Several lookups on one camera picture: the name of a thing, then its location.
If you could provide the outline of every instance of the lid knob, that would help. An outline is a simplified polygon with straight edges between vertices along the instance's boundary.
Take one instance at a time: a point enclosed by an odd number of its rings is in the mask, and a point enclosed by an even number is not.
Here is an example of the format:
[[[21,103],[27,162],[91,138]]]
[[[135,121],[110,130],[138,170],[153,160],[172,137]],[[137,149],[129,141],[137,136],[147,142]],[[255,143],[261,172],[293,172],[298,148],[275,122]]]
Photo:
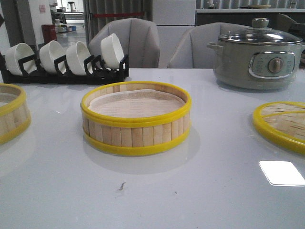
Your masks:
[[[267,18],[254,18],[252,19],[253,28],[266,28],[269,24],[269,19]]]

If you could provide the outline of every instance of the yellow rim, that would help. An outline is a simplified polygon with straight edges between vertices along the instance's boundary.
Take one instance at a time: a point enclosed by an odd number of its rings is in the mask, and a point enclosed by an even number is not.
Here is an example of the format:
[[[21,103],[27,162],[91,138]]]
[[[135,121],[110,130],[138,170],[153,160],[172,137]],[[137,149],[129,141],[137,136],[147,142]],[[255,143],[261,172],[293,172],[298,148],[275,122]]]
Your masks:
[[[182,135],[180,135],[179,137],[175,138],[170,142],[162,143],[154,146],[144,146],[144,147],[112,146],[91,138],[89,135],[86,134],[86,132],[84,132],[84,136],[91,145],[93,145],[94,147],[100,150],[104,150],[113,154],[119,154],[124,156],[144,156],[144,155],[160,153],[169,150],[171,148],[174,148],[175,146],[179,145],[187,138],[189,132],[190,132],[190,128],[188,128]]]
[[[146,118],[118,118],[118,117],[111,117],[111,116],[107,116],[107,115],[102,115],[102,114],[98,114],[96,112],[93,112],[91,110],[89,110],[86,106],[85,106],[85,101],[88,98],[88,96],[90,96],[92,93],[105,89],[107,87],[113,87],[116,85],[121,85],[121,84],[137,84],[137,83],[144,83],[144,84],[157,84],[157,85],[164,85],[164,86],[169,86],[172,87],[180,92],[182,92],[183,94],[186,95],[187,97],[187,101],[186,103],[179,108],[176,111],[167,113],[167,114],[163,114],[163,115],[158,115],[158,116],[153,116],[153,117],[146,117]],[[183,116],[185,116],[186,113],[188,113],[190,111],[192,105],[192,101],[191,101],[191,97],[188,94],[187,91],[185,91],[184,89],[177,87],[175,85],[169,84],[169,83],[161,83],[161,82],[152,82],[152,81],[132,81],[132,82],[120,82],[120,83],[112,83],[112,84],[108,84],[105,86],[101,86],[98,88],[95,88],[94,90],[88,92],[82,99],[81,101],[81,110],[83,115],[100,124],[103,125],[109,125],[109,126],[115,126],[115,127],[148,127],[148,126],[153,126],[153,125],[162,125],[165,123],[169,123],[169,122],[173,122]]]
[[[278,131],[271,127],[265,120],[264,117],[273,116],[273,115],[282,115],[284,113],[305,113],[305,111],[291,111],[291,112],[283,112],[283,113],[276,113],[276,114],[268,114],[262,115],[261,111],[270,105],[274,104],[290,104],[299,106],[301,108],[305,108],[305,103],[301,102],[275,102],[275,103],[267,103],[257,107],[253,113],[253,125],[256,130],[269,139],[270,141],[295,152],[305,154],[305,141],[291,135],[285,134],[281,131]]]
[[[14,89],[20,91],[20,94],[18,95],[18,97],[16,99],[14,99],[13,101],[11,101],[10,103],[8,103],[4,106],[0,106],[0,116],[3,116],[3,115],[6,115],[6,114],[12,112],[16,108],[20,107],[26,100],[26,94],[25,94],[25,91],[21,87],[16,86],[16,85],[0,83],[0,88],[1,87],[10,87],[10,88],[14,88]]]
[[[25,122],[23,122],[22,124],[20,124],[18,127],[16,127],[15,129],[9,131],[8,133],[0,136],[0,144],[6,143],[10,140],[12,140],[13,138],[17,137],[19,134],[21,134],[24,130],[26,130],[26,128],[28,128],[28,126],[31,123],[31,117],[29,116],[27,118],[27,120],[25,120]]]

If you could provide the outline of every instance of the white ceramic bowl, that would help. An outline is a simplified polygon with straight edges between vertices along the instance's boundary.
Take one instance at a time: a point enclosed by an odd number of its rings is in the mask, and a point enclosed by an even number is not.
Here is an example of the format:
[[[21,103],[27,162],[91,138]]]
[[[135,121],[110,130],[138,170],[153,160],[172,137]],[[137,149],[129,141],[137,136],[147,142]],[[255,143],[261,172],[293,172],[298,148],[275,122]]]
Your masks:
[[[7,50],[5,54],[6,67],[13,75],[22,75],[18,60],[33,54],[34,52],[29,45],[25,43],[19,43]],[[27,73],[37,70],[34,60],[24,63],[23,66]]]
[[[51,74],[56,74],[54,60],[64,56],[65,50],[57,41],[50,41],[44,45],[39,51],[39,57],[43,68]],[[58,64],[59,70],[64,73],[66,71],[64,62]]]
[[[61,27],[61,26],[59,26],[59,27],[57,27],[58,29],[57,29],[57,31],[58,32],[66,32],[67,31],[67,28],[66,27]]]
[[[101,52],[107,67],[119,69],[120,61],[123,59],[124,53],[120,40],[115,33],[105,37],[101,41]]]
[[[75,75],[86,75],[84,60],[90,57],[90,52],[83,42],[76,42],[66,51],[66,59],[70,70]],[[92,73],[91,63],[87,65],[88,71]]]

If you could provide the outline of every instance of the small stain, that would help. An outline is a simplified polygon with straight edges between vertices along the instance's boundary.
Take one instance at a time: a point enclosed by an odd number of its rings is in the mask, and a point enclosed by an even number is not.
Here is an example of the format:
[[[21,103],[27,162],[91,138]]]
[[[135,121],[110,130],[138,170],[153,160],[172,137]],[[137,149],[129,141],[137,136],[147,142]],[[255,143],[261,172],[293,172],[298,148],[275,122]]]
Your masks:
[[[117,189],[117,191],[123,191],[124,185],[125,185],[125,182],[123,182],[123,183],[121,184],[121,187],[120,187],[119,189]]]

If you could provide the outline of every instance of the gray chair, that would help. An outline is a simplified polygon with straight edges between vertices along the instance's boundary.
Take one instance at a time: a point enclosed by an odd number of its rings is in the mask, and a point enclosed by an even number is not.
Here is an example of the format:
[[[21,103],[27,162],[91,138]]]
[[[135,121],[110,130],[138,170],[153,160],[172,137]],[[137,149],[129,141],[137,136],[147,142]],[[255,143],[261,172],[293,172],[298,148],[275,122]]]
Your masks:
[[[152,21],[128,18],[106,24],[89,43],[92,55],[101,55],[101,40],[115,33],[124,54],[129,55],[130,68],[157,68],[160,41],[157,25]]]
[[[249,28],[245,25],[216,22],[187,30],[173,53],[168,68],[213,68],[214,50],[209,42],[217,42],[220,34]]]

